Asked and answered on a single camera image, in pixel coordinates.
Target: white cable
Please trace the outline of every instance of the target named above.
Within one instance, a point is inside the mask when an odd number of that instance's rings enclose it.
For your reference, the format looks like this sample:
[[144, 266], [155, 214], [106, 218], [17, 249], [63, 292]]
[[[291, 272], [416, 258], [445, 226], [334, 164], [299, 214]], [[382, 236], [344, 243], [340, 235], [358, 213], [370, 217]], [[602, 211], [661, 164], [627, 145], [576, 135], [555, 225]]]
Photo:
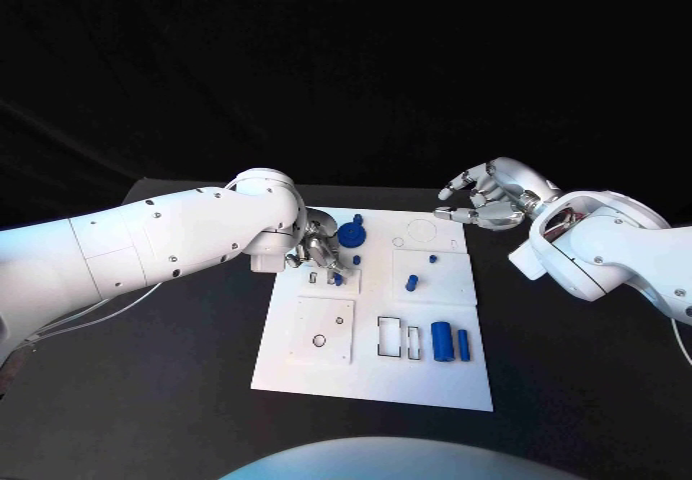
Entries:
[[46, 330], [50, 330], [51, 328], [54, 327], [59, 327], [60, 325], [64, 325], [67, 322], [70, 322], [72, 320], [76, 320], [79, 317], [82, 317], [83, 315], [86, 315], [87, 313], [90, 313], [96, 308], [99, 308], [100, 306], [103, 306], [108, 302], [110, 301], [109, 298], [106, 298], [105, 300], [100, 300], [95, 305], [92, 305], [86, 310], [82, 310], [79, 313], [76, 313], [74, 315], [72, 315], [70, 317], [64, 318], [63, 320], [60, 320], [59, 322], [54, 322], [54, 323], [49, 323], [44, 327], [38, 328], [34, 332], [34, 335], [38, 334], [38, 333], [43, 333]]
[[677, 345], [680, 346], [681, 353], [684, 355], [684, 358], [687, 359], [689, 364], [692, 365], [692, 358], [689, 358], [689, 353], [684, 348], [684, 345], [681, 344], [681, 339], [680, 339], [680, 332], [677, 331], [677, 322], [674, 318], [670, 319], [670, 322], [673, 324], [673, 332], [674, 332], [674, 338], [677, 339]]
[[82, 323], [82, 325], [74, 325], [73, 327], [64, 328], [63, 330], [60, 330], [57, 332], [47, 333], [46, 335], [41, 335], [38, 338], [36, 338], [30, 341], [28, 340], [24, 341], [18, 345], [17, 348], [24, 347], [25, 345], [33, 345], [36, 342], [40, 342], [46, 338], [54, 337], [56, 335], [60, 335], [61, 333], [72, 332], [74, 330], [79, 330], [83, 327], [89, 327], [90, 325], [95, 325], [96, 323], [105, 322], [105, 320], [112, 318], [115, 315], [119, 315], [125, 310], [128, 310], [131, 307], [134, 307], [148, 297], [148, 295], [151, 295], [152, 291], [158, 288], [160, 285], [161, 285], [160, 283], [157, 285], [154, 285], [151, 287], [151, 290], [125, 308], [121, 308], [115, 313], [110, 313], [103, 318], [99, 318], [98, 320], [93, 320], [92, 322]]

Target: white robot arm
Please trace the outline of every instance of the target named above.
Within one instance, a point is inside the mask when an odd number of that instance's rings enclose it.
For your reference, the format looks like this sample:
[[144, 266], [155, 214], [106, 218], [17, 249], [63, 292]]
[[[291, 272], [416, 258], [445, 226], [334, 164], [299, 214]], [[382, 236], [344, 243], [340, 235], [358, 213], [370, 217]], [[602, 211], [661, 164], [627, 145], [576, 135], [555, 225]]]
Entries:
[[252, 271], [281, 272], [283, 255], [305, 244], [301, 261], [347, 274], [321, 226], [328, 220], [305, 208], [281, 172], [252, 169], [226, 188], [197, 188], [0, 232], [0, 365], [61, 315], [240, 252]]
[[533, 220], [529, 239], [508, 255], [530, 280], [544, 273], [578, 298], [593, 301], [622, 283], [661, 313], [692, 325], [692, 227], [614, 192], [566, 195], [526, 165], [497, 158], [465, 171], [439, 192], [475, 182], [475, 209], [441, 207], [435, 216], [504, 230]]

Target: dark backdrop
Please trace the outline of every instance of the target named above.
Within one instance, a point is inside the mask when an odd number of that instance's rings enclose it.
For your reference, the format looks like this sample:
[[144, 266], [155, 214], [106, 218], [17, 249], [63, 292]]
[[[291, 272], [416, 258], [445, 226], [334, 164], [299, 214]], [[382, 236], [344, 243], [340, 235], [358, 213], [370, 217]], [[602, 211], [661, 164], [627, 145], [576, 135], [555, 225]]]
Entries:
[[403, 3], [4, 0], [1, 223], [141, 177], [439, 187], [500, 155], [689, 221], [676, 13]]

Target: table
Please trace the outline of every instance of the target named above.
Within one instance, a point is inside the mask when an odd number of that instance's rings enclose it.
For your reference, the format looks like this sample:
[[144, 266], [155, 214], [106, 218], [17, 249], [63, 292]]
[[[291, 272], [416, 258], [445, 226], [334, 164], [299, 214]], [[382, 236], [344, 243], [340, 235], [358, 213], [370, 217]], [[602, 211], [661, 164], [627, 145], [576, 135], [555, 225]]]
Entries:
[[[203, 185], [144, 179], [125, 201]], [[298, 190], [309, 205], [438, 206], [423, 189]], [[0, 402], [0, 477], [211, 479], [301, 444], [384, 435], [589, 478], [689, 478], [692, 369], [670, 322], [628, 287], [586, 303], [526, 280], [506, 258], [526, 234], [465, 229], [494, 413], [250, 390], [273, 275], [242, 255], [37, 345]]]

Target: small blue piece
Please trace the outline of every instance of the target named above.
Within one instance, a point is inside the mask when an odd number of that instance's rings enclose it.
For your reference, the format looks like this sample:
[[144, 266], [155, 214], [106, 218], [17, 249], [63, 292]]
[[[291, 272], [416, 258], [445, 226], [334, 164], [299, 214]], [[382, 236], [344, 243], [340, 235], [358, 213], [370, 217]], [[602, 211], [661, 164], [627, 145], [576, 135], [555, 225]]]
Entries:
[[344, 223], [335, 232], [335, 238], [338, 239], [338, 244], [345, 248], [356, 248], [364, 242], [364, 228], [363, 228], [363, 217], [357, 213], [353, 217], [353, 221]]
[[451, 326], [448, 322], [432, 323], [432, 351], [435, 362], [454, 361], [454, 344], [451, 343]]
[[459, 330], [456, 332], [458, 335], [458, 357], [461, 358], [462, 362], [467, 362], [471, 359], [471, 353], [468, 351], [468, 332], [465, 330]]
[[418, 283], [418, 277], [410, 275], [407, 277], [406, 290], [412, 292], [415, 290], [415, 284]]

